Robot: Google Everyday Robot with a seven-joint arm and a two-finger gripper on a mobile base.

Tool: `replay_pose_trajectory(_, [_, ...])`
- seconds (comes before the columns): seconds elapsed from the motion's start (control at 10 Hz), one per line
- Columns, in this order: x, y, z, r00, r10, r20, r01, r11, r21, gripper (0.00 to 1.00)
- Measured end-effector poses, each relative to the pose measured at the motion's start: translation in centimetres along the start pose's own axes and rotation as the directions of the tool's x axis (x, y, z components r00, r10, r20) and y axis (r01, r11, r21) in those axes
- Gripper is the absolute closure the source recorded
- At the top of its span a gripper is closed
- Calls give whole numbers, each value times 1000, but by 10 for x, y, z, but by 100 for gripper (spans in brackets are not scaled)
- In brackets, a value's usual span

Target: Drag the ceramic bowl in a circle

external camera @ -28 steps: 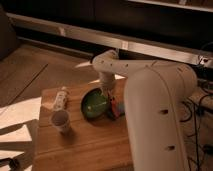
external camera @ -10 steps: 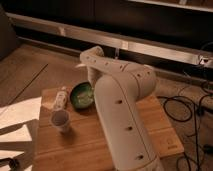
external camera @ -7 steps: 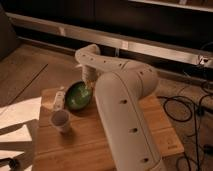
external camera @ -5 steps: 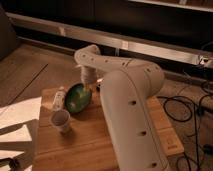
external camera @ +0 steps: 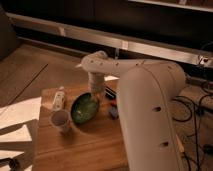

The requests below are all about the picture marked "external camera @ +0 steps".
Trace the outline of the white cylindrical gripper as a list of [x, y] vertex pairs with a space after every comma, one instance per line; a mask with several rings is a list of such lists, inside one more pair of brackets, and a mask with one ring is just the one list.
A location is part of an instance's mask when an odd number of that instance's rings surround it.
[[94, 100], [102, 100], [105, 95], [105, 79], [101, 73], [88, 73], [88, 86]]

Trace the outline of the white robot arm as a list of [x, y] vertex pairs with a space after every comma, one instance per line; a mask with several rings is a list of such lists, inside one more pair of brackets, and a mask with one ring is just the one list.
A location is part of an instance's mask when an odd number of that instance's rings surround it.
[[103, 51], [81, 65], [93, 93], [104, 90], [104, 77], [118, 78], [117, 106], [130, 171], [184, 171], [169, 103], [185, 88], [186, 76], [175, 62], [115, 60]]

